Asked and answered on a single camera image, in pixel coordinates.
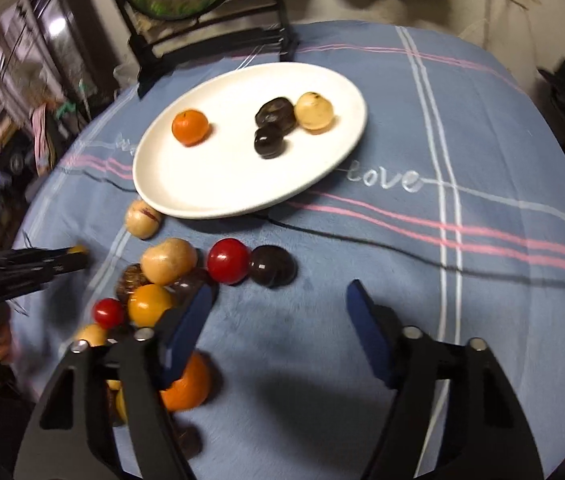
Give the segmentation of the dark brown speckled mangosteen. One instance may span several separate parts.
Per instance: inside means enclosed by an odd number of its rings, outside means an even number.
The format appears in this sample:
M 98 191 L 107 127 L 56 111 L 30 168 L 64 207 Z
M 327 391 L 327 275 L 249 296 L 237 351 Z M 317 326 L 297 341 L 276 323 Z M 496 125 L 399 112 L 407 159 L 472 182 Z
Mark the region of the dark brown speckled mangosteen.
M 126 266 L 115 284 L 115 297 L 118 298 L 122 304 L 127 304 L 130 296 L 133 295 L 136 289 L 149 284 L 150 281 L 144 272 L 142 272 L 140 264 L 130 264 Z

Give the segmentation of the dark plum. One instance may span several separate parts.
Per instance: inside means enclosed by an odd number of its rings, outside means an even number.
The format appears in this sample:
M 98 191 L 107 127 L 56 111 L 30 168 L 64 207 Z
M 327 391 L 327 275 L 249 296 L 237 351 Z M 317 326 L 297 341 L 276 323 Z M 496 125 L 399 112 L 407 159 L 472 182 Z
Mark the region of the dark plum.
M 218 296 L 218 284 L 211 278 L 208 270 L 194 268 L 187 274 L 178 278 L 171 286 L 172 295 L 176 306 L 181 306 L 190 296 L 194 295 L 201 285 L 208 285 L 212 292 L 212 301 Z
M 261 245 L 251 252 L 249 278 L 267 288 L 290 284 L 296 277 L 298 265 L 285 248 Z

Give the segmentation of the yellow orange tomato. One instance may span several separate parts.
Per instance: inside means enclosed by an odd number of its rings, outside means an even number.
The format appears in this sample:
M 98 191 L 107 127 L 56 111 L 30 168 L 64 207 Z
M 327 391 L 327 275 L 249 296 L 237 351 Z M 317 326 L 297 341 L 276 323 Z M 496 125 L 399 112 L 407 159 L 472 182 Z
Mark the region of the yellow orange tomato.
M 137 327 L 153 327 L 173 304 L 168 289 L 157 284 L 140 286 L 132 292 L 127 303 L 130 322 Z

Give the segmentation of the orange tangerine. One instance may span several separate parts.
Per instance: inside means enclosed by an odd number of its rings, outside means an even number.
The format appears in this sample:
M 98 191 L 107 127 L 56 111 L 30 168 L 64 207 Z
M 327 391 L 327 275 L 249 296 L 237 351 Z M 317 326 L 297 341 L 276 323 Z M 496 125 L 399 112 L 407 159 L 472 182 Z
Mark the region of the orange tangerine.
M 171 412 L 189 411 L 203 404 L 212 387 L 211 370 L 206 359 L 195 351 L 181 378 L 161 392 L 165 408 Z
M 209 119 L 200 110 L 183 110 L 172 122 L 174 138 L 187 148 L 202 142 L 209 131 Z

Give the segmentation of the small dark plum isolated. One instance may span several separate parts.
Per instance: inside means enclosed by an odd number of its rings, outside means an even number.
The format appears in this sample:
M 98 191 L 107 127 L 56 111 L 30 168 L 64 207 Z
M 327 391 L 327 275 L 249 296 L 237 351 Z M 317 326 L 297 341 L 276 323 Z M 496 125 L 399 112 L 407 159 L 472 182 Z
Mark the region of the small dark plum isolated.
M 261 158 L 275 158 L 284 151 L 284 133 L 276 125 L 264 125 L 255 131 L 253 147 Z

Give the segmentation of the white round plate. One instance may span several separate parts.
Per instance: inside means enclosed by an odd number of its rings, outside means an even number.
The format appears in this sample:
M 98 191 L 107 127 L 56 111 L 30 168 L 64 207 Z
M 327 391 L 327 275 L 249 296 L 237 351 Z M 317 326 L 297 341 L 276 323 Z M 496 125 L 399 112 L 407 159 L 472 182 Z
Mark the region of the white round plate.
M 254 116 L 267 101 L 296 101 L 314 91 L 333 104 L 328 129 L 296 128 L 271 159 L 254 149 Z M 172 133 L 183 110 L 199 110 L 208 139 L 186 148 Z M 359 144 L 367 122 L 359 88 L 329 68 L 307 63 L 256 64 L 198 84 L 168 104 L 142 135 L 133 160 L 139 196 L 167 216 L 240 216 L 287 200 L 326 177 Z

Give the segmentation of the large dark mangosteen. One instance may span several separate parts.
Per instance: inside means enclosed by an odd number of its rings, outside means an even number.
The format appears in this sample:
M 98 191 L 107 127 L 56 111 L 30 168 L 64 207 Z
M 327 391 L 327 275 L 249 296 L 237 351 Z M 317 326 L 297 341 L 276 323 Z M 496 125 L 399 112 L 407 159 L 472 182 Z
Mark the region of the large dark mangosteen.
M 263 104 L 255 114 L 254 120 L 258 128 L 274 125 L 284 134 L 288 134 L 297 126 L 295 107 L 283 96 Z

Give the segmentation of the beige oblong fruit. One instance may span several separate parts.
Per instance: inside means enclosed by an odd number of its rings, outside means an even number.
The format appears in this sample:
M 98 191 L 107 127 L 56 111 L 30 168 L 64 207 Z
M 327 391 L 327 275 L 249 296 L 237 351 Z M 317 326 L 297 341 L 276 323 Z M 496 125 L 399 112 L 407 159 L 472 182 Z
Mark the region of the beige oblong fruit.
M 140 258 L 140 268 L 153 284 L 171 285 L 196 266 L 196 248 L 187 240 L 171 237 L 148 248 Z

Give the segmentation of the red cherry tomato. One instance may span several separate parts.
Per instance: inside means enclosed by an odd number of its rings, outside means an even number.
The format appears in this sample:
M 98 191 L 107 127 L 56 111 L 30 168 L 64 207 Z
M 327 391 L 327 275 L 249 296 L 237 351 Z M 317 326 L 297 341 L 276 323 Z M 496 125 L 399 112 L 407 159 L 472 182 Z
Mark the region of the red cherry tomato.
M 92 307 L 92 318 L 103 330 L 114 330 L 126 323 L 126 310 L 121 301 L 104 298 Z
M 235 238 L 223 238 L 210 249 L 206 268 L 211 278 L 220 284 L 235 285 L 248 274 L 249 248 Z

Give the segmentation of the large tan round fruit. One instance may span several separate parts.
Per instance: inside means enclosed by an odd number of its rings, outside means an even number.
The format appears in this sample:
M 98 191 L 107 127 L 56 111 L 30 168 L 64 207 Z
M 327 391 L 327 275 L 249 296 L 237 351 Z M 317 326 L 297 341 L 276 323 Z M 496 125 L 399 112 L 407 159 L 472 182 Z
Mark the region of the large tan round fruit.
M 96 323 L 81 327 L 73 336 L 73 340 L 86 340 L 91 347 L 107 344 L 107 330 Z

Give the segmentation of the pale cream round fruit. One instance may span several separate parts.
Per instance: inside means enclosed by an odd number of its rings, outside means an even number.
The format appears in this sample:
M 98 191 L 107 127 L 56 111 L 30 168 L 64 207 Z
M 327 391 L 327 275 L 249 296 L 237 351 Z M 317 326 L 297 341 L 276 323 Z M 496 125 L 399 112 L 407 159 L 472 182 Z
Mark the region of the pale cream round fruit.
M 333 104 L 317 92 L 305 92 L 295 105 L 298 124 L 307 130 L 324 130 L 333 122 Z

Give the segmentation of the dark brown mangosteen front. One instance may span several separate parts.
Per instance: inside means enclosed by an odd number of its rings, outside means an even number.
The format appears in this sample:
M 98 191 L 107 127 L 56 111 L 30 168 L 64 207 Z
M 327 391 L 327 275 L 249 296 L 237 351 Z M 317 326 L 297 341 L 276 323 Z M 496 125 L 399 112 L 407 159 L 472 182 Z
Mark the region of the dark brown mangosteen front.
M 178 427 L 176 437 L 186 460 L 191 460 L 202 452 L 202 437 L 195 426 Z

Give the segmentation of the round painted screen on stand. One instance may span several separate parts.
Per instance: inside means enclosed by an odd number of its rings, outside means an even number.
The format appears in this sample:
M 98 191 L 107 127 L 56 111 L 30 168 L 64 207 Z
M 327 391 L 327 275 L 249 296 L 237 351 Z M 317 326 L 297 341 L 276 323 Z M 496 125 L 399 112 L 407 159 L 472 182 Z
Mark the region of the round painted screen on stand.
M 165 76 L 179 66 L 217 58 L 226 53 L 254 50 L 275 50 L 281 62 L 291 62 L 299 47 L 285 0 L 251 6 L 218 15 L 216 10 L 229 0 L 114 0 L 115 6 L 130 33 L 127 45 L 139 65 L 137 94 L 143 98 Z M 267 28 L 253 27 L 226 32 L 185 44 L 157 55 L 156 47 L 193 32 L 220 24 L 274 14 L 276 21 Z

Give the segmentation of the green yellow round fruit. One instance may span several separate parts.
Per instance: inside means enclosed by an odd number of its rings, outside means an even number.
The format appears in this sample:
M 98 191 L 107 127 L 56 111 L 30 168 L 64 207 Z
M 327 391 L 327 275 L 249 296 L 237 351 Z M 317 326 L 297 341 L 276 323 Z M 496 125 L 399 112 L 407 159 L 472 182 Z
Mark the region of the green yellow round fruit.
M 121 422 L 123 422 L 123 424 L 126 424 L 127 414 L 122 389 L 119 389 L 115 395 L 115 407 L 116 411 L 118 412 L 119 419 L 121 420 Z

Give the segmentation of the dark wooden cabinet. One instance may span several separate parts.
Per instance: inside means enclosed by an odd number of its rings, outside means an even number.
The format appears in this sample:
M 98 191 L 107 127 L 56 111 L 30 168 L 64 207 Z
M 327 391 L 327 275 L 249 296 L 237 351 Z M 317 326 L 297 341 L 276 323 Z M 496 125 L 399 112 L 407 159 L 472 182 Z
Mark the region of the dark wooden cabinet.
M 46 49 L 68 98 L 98 114 L 119 84 L 111 42 L 92 0 L 28 0 Z

